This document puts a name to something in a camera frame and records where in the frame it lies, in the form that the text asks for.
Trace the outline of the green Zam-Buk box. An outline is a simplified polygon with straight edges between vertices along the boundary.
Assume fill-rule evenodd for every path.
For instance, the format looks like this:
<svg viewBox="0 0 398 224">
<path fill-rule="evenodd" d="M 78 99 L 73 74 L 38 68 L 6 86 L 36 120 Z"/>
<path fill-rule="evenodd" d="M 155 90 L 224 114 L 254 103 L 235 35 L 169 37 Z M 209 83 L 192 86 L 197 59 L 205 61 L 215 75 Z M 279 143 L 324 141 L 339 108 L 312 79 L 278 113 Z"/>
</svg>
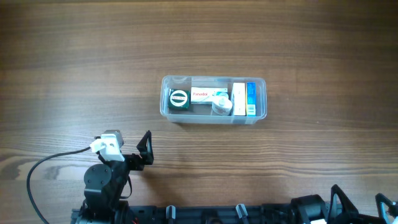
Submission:
<svg viewBox="0 0 398 224">
<path fill-rule="evenodd" d="M 168 107 L 173 110 L 187 110 L 190 106 L 190 91 L 170 89 Z"/>
</svg>

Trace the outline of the white Panadol box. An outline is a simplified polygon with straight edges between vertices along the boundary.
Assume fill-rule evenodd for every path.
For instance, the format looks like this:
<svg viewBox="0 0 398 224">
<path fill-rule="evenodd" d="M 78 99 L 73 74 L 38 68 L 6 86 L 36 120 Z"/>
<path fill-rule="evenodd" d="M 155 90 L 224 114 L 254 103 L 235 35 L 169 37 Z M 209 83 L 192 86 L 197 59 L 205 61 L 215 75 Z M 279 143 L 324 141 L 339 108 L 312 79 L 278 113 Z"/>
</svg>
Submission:
<svg viewBox="0 0 398 224">
<path fill-rule="evenodd" d="M 212 104 L 217 96 L 224 96 L 229 98 L 227 88 L 203 88 L 192 87 L 190 91 L 191 104 Z"/>
</svg>

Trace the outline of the small white bottle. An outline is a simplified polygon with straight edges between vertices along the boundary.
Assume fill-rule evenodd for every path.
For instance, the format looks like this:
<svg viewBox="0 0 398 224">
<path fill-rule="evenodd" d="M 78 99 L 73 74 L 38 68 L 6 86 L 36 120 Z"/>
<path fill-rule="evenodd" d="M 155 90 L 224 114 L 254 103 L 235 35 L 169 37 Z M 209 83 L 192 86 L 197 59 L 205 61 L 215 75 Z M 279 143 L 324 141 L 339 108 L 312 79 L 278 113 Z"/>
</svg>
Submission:
<svg viewBox="0 0 398 224">
<path fill-rule="evenodd" d="M 224 96 L 217 96 L 212 102 L 212 110 L 218 115 L 229 116 L 233 108 L 233 103 Z"/>
</svg>

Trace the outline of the white medicine box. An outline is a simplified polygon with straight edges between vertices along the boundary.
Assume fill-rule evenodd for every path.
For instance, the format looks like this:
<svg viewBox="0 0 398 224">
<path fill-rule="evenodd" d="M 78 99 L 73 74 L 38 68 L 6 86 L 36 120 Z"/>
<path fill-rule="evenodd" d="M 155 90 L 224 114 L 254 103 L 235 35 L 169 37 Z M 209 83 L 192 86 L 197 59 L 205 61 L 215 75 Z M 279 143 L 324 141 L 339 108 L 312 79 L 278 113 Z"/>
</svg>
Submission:
<svg viewBox="0 0 398 224">
<path fill-rule="evenodd" d="M 233 83 L 231 101 L 233 102 L 233 116 L 246 115 L 246 86 L 245 83 Z"/>
</svg>

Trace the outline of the blue medicine box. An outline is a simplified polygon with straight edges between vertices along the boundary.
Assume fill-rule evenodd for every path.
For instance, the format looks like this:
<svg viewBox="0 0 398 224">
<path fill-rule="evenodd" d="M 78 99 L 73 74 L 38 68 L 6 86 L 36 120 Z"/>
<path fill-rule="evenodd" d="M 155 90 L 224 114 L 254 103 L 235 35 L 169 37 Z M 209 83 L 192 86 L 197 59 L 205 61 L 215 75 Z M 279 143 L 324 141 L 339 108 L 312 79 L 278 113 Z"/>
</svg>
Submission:
<svg viewBox="0 0 398 224">
<path fill-rule="evenodd" d="M 246 115 L 256 116 L 256 84 L 246 83 Z"/>
</svg>

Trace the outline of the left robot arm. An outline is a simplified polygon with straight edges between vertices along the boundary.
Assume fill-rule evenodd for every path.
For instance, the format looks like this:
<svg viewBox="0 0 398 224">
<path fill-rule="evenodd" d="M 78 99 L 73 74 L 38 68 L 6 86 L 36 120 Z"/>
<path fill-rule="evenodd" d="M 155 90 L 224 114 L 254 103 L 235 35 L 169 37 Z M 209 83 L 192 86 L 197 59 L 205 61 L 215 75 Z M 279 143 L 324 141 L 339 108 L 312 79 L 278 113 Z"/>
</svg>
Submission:
<svg viewBox="0 0 398 224">
<path fill-rule="evenodd" d="M 147 131 L 137 144 L 139 154 L 123 154 L 124 139 L 119 130 L 107 130 L 90 144 L 101 161 L 84 174 L 85 200 L 72 223 L 139 223 L 130 209 L 125 185 L 132 187 L 129 173 L 152 165 L 152 133 Z"/>
</svg>

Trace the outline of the clear plastic container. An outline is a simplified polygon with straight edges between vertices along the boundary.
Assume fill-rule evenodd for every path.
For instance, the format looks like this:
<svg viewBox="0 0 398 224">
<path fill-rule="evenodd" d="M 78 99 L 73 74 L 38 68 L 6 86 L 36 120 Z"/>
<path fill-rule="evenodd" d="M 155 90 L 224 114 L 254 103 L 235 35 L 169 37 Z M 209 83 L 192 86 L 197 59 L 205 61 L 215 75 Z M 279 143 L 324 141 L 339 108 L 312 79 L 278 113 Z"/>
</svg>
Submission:
<svg viewBox="0 0 398 224">
<path fill-rule="evenodd" d="M 266 82 L 168 75 L 162 80 L 160 113 L 174 123 L 254 124 L 267 115 Z"/>
</svg>

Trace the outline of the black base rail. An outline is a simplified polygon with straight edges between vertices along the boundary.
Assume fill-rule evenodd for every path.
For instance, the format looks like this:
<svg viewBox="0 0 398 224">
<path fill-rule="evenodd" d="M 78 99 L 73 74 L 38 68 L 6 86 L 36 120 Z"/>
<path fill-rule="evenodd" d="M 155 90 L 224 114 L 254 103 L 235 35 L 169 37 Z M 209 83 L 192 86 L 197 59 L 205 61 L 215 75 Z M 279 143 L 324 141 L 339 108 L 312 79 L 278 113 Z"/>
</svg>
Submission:
<svg viewBox="0 0 398 224">
<path fill-rule="evenodd" d="M 129 209 L 132 220 L 126 223 L 205 223 L 210 216 L 218 217 L 223 223 L 291 223 L 287 204 L 247 206 L 247 215 L 239 215 L 237 206 L 174 207 L 172 215 L 167 214 L 165 207 L 131 206 Z"/>
</svg>

